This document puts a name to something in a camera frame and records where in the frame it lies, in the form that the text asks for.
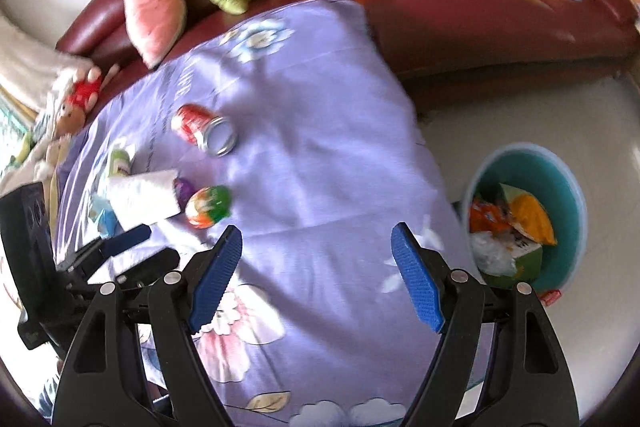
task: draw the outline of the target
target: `blue flower print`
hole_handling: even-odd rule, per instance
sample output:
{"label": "blue flower print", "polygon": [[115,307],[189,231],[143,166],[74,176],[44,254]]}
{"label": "blue flower print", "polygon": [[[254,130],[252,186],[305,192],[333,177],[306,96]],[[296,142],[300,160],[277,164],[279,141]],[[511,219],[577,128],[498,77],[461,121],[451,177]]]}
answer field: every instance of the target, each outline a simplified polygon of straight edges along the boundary
{"label": "blue flower print", "polygon": [[250,22],[237,30],[224,34],[220,44],[235,44],[229,51],[230,57],[237,57],[243,64],[274,54],[294,30],[285,27],[280,19],[264,19]]}

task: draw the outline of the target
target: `purple bed sheet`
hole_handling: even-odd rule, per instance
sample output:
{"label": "purple bed sheet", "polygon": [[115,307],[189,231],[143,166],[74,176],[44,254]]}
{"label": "purple bed sheet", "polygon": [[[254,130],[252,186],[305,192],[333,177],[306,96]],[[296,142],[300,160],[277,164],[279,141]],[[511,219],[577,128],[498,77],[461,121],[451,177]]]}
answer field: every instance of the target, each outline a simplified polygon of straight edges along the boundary
{"label": "purple bed sheet", "polygon": [[[172,133],[172,115],[188,102],[234,122],[231,154],[208,157]],[[398,425],[438,336],[419,322],[393,262],[392,227],[405,221],[450,266],[478,273],[362,7],[311,0],[263,13],[112,100],[58,172],[58,260],[95,237],[88,200],[123,137],[136,149],[133,173],[175,168],[198,187],[227,185],[233,214],[200,232],[184,216],[160,222],[95,282],[167,245],[184,265],[233,223],[244,237],[241,263],[194,338],[231,418],[239,426]],[[484,331],[474,381],[489,342]],[[149,329],[141,344],[148,379],[164,384]]]}

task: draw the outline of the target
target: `pink pillow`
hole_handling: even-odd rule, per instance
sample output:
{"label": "pink pillow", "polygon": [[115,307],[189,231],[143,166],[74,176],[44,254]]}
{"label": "pink pillow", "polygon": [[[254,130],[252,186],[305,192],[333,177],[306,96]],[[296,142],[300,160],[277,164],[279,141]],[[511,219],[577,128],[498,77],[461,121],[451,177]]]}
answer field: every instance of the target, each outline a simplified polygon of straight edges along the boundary
{"label": "pink pillow", "polygon": [[127,33],[147,68],[155,68],[184,31],[184,0],[124,0]]}

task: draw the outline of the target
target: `green container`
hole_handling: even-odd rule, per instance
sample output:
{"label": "green container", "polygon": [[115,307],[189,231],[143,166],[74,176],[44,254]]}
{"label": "green container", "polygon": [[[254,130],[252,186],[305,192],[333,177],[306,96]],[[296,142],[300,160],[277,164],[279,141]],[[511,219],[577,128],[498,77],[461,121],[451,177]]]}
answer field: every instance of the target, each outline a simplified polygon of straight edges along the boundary
{"label": "green container", "polygon": [[587,205],[575,176],[558,156],[539,145],[513,143],[498,149],[482,163],[462,201],[467,235],[474,194],[480,192],[493,201],[501,183],[530,192],[544,206],[558,245],[543,247],[542,270],[532,286],[539,295],[548,290],[564,293],[587,246]]}

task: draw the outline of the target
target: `cloud print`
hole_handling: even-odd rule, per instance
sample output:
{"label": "cloud print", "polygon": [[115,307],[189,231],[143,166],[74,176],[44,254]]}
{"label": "cloud print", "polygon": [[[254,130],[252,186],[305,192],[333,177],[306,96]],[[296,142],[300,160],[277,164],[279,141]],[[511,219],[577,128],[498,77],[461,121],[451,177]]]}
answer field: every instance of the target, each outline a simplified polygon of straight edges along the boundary
{"label": "cloud print", "polygon": [[349,413],[334,402],[327,400],[305,405],[300,413],[289,420],[290,427],[368,427],[401,419],[406,407],[401,403],[391,404],[383,398],[371,400],[352,407]]}

